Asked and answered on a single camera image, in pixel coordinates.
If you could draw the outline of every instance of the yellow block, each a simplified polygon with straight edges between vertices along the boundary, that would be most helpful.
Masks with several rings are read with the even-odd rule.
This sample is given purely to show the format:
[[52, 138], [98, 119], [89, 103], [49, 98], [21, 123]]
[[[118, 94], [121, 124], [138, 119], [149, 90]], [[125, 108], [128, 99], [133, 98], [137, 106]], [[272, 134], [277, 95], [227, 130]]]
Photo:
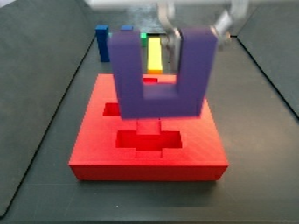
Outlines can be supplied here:
[[162, 50], [160, 38], [148, 39], [148, 59], [146, 59], [146, 73], [162, 73]]

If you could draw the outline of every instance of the red base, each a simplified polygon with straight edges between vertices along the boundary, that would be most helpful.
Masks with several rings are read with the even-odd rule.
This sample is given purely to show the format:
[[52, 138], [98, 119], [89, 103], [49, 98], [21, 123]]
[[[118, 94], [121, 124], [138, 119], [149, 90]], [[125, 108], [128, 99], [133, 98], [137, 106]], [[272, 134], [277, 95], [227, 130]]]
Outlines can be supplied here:
[[[173, 82], [172, 75], [145, 76]], [[200, 118], [122, 121], [110, 74], [97, 77], [69, 167], [81, 180], [217, 180], [228, 167], [208, 103]]]

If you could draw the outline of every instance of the purple u-shaped block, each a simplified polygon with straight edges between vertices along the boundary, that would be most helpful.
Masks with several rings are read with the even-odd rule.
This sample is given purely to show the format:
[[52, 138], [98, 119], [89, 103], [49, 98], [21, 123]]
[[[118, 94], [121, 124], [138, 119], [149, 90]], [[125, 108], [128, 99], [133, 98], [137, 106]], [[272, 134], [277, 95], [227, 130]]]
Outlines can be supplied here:
[[198, 116], [217, 38], [209, 28], [181, 29], [176, 83], [142, 83], [138, 31], [113, 33], [108, 52], [122, 119]]

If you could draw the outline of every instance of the green block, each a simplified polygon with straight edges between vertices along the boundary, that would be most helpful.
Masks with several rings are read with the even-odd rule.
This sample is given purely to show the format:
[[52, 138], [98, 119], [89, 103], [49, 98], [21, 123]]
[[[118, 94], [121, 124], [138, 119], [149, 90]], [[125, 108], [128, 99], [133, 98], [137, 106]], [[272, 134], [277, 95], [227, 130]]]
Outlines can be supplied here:
[[140, 33], [141, 47], [146, 47], [146, 33]]

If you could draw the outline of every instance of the gray background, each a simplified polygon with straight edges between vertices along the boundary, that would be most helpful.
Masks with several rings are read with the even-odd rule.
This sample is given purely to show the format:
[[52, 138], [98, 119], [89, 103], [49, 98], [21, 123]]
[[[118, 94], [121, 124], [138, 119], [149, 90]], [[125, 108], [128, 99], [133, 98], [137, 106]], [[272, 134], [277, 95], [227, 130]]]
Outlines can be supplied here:
[[92, 38], [74, 0], [22, 0], [0, 8], [0, 215]]
[[[181, 6], [174, 23], [209, 25], [221, 9]], [[235, 38], [217, 52], [208, 89], [229, 161], [220, 181], [78, 182], [66, 166], [70, 149], [97, 73], [110, 73], [109, 64], [98, 63], [94, 41], [88, 50], [92, 29], [96, 23], [112, 31], [132, 24], [161, 32], [154, 8], [98, 13], [80, 0], [22, 0], [1, 8], [0, 17], [1, 214], [41, 143], [1, 221], [299, 221], [297, 119]]]
[[261, 5], [237, 38], [299, 116], [299, 3]]

